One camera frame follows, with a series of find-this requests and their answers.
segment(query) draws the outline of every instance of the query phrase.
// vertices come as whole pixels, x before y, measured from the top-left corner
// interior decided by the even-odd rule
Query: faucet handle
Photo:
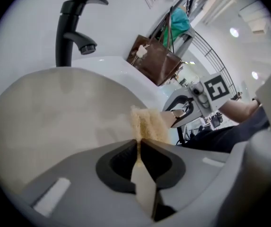
[[[84,6],[88,3],[97,3],[108,5],[107,0],[68,0],[63,2],[61,13],[80,16],[83,12]]]

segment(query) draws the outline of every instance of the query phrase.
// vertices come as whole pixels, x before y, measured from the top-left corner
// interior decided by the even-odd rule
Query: ceiling light
[[[237,38],[239,36],[238,31],[234,28],[230,28],[230,33],[235,38]]]
[[[252,71],[252,77],[256,80],[258,79],[258,75],[255,71]]]

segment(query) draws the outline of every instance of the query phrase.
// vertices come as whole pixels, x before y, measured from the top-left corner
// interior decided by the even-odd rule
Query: sink
[[[74,153],[132,139],[130,107],[161,110],[166,100],[121,57],[27,74],[0,96],[0,181],[19,193]]]

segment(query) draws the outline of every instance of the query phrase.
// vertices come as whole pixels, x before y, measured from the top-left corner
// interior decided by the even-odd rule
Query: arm
[[[256,100],[246,104],[240,101],[228,100],[224,105],[219,108],[229,119],[241,123],[251,116],[258,108],[259,103]]]

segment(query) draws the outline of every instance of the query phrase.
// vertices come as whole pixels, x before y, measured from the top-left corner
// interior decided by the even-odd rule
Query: dark shirt
[[[263,107],[236,126],[219,130],[203,130],[185,144],[185,147],[230,153],[236,143],[249,140],[256,132],[270,126]]]

